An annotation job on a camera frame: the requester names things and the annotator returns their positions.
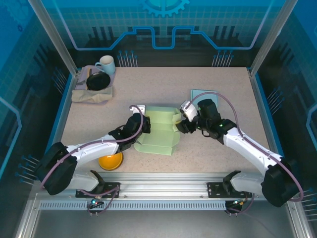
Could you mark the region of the light green cloth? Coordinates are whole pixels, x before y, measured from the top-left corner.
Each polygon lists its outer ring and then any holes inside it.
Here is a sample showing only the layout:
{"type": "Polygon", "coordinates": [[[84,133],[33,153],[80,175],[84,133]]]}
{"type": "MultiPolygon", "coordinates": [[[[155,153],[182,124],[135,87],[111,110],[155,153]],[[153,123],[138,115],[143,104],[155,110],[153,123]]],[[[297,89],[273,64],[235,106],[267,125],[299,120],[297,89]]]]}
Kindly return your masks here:
{"type": "Polygon", "coordinates": [[[151,133],[143,133],[134,143],[136,151],[159,155],[172,155],[180,141],[180,132],[174,124],[181,119],[177,108],[146,106],[145,116],[150,118],[151,133]]]}

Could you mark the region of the light blue cloth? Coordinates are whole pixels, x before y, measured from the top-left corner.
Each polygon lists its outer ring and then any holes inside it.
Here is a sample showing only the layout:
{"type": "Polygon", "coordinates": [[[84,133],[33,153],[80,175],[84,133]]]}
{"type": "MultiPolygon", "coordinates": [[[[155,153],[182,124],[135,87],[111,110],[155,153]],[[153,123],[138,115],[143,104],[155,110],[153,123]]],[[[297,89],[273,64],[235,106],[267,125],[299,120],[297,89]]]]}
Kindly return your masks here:
{"type": "Polygon", "coordinates": [[[199,98],[197,98],[194,102],[193,105],[197,108],[198,107],[198,102],[201,100],[205,100],[205,99],[211,99],[216,107],[218,107],[218,96],[215,94],[205,94],[207,92],[214,92],[216,93],[216,91],[210,91],[210,90],[197,90],[197,89],[193,89],[191,90],[191,99],[193,100],[196,96],[200,95],[200,94],[204,94],[202,96],[200,96],[199,98]]]}

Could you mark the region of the orange bowl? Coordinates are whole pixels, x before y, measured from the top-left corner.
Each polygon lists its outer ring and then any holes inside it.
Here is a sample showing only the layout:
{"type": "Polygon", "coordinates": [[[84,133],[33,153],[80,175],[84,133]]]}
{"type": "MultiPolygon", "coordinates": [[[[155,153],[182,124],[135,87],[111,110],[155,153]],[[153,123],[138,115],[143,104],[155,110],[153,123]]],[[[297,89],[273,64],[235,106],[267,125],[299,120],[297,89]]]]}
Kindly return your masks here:
{"type": "Polygon", "coordinates": [[[123,153],[117,153],[113,155],[102,156],[98,159],[100,167],[106,171],[113,171],[118,169],[123,163],[123,153]]]}

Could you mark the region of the lavender tray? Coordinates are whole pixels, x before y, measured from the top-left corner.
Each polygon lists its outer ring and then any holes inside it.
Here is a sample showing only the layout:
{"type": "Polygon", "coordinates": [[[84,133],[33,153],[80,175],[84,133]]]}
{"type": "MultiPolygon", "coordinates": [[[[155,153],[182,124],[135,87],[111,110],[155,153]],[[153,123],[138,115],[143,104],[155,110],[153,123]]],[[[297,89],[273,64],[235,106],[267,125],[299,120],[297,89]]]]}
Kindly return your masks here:
{"type": "MultiPolygon", "coordinates": [[[[78,81],[76,83],[76,86],[75,86],[74,90],[87,90],[86,78],[87,78],[87,70],[88,70],[88,68],[92,69],[92,74],[100,71],[94,65],[87,65],[87,66],[83,67],[81,69],[80,77],[79,77],[79,79],[78,79],[78,81]]],[[[115,77],[115,74],[110,76],[111,82],[110,82],[110,85],[108,87],[113,87],[114,77],[115,77]]],[[[105,105],[107,102],[108,101],[103,101],[103,102],[97,103],[95,105],[105,105]]]]}

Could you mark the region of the beige folded cloth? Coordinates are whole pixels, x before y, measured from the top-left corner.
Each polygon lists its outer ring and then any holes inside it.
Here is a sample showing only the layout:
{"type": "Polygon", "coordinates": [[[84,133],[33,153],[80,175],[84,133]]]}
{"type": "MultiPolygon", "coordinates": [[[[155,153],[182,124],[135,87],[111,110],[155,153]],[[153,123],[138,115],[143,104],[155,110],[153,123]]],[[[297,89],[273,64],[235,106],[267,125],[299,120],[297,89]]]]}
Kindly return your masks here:
{"type": "Polygon", "coordinates": [[[112,98],[113,88],[108,87],[103,90],[73,90],[71,100],[76,103],[101,103],[112,98]]]}

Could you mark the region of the black plate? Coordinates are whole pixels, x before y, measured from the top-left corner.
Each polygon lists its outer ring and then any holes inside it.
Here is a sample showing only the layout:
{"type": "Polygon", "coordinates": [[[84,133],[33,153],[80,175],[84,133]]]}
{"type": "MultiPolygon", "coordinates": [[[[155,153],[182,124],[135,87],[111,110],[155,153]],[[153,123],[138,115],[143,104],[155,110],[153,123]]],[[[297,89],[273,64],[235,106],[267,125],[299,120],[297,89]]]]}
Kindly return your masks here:
{"type": "Polygon", "coordinates": [[[86,86],[88,90],[100,91],[106,89],[110,85],[110,76],[104,72],[96,72],[88,77],[86,86]]]}

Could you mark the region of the light blue mug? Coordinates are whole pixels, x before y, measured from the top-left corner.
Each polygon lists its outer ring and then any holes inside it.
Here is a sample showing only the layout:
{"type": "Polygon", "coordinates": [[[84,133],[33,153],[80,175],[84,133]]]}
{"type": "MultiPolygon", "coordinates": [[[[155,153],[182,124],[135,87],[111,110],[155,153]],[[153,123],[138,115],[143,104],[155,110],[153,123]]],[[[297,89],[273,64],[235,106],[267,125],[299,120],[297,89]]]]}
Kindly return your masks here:
{"type": "Polygon", "coordinates": [[[99,62],[95,63],[95,66],[102,72],[113,75],[115,74],[114,58],[110,55],[106,55],[100,58],[99,62]]]}

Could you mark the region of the aluminium side rail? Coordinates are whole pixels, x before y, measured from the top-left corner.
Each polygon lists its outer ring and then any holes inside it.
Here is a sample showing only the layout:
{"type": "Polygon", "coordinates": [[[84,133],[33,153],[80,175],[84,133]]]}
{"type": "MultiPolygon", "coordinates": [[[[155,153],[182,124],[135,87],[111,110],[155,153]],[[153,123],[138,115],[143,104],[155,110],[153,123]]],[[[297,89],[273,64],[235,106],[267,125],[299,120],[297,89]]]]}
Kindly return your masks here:
{"type": "Polygon", "coordinates": [[[51,131],[51,134],[45,149],[45,153],[48,152],[48,150],[51,148],[51,146],[54,143],[61,141],[64,128],[66,125],[66,121],[68,118],[68,114],[70,111],[70,107],[71,107],[71,93],[74,88],[75,81],[76,81],[76,77],[70,74],[67,79],[64,92],[62,94],[62,98],[61,98],[61,101],[57,110],[57,114],[53,123],[52,131],[51,131]]]}
{"type": "Polygon", "coordinates": [[[264,89],[257,73],[254,76],[250,75],[250,83],[253,89],[255,100],[257,102],[269,148],[271,151],[284,156],[273,117],[264,94],[264,89]]]}

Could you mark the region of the aluminium frame rail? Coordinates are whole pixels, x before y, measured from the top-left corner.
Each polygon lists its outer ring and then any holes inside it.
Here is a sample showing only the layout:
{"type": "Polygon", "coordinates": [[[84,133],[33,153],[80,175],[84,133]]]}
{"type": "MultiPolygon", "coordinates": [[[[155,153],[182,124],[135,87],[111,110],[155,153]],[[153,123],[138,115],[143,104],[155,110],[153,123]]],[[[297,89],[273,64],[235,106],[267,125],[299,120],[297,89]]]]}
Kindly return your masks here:
{"type": "Polygon", "coordinates": [[[207,200],[208,183],[222,183],[224,173],[102,173],[119,183],[119,200],[207,200]]]}

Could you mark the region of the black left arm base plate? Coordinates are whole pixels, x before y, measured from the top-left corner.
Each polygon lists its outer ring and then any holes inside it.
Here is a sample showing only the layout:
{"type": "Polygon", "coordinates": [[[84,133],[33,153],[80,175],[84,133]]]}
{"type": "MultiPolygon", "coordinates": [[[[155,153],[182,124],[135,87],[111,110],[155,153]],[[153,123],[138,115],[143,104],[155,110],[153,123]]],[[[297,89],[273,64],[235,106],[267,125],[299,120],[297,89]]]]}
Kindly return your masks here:
{"type": "Polygon", "coordinates": [[[113,195],[115,198],[119,197],[121,183],[119,182],[106,182],[103,185],[98,185],[93,191],[76,190],[76,198],[88,198],[88,197],[102,197],[111,198],[113,195]]]}

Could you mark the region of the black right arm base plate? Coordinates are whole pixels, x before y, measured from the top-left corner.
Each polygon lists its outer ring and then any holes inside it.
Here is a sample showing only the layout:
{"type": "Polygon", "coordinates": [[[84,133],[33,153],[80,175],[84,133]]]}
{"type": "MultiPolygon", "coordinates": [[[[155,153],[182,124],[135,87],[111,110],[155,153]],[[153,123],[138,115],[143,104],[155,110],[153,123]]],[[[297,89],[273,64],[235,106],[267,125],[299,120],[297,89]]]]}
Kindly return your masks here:
{"type": "Polygon", "coordinates": [[[207,192],[209,198],[251,198],[249,192],[236,191],[231,185],[222,182],[208,182],[207,192]]]}

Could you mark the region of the aluminium frame post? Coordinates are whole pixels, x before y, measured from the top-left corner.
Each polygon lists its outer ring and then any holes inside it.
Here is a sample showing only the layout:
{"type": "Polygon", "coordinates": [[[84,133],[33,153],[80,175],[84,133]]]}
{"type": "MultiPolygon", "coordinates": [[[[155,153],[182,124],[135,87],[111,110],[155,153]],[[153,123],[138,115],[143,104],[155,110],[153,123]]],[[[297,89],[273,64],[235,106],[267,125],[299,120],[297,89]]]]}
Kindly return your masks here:
{"type": "Polygon", "coordinates": [[[76,77],[78,72],[77,67],[42,1],[28,0],[28,3],[32,7],[70,74],[76,77]]]}
{"type": "Polygon", "coordinates": [[[275,40],[279,36],[284,27],[286,21],[288,20],[291,12],[293,11],[298,0],[285,0],[284,5],[282,6],[278,16],[276,17],[269,33],[267,34],[264,43],[262,44],[260,50],[258,51],[251,67],[249,70],[250,78],[255,78],[256,73],[261,67],[263,61],[265,60],[269,50],[273,46],[275,40]]]}

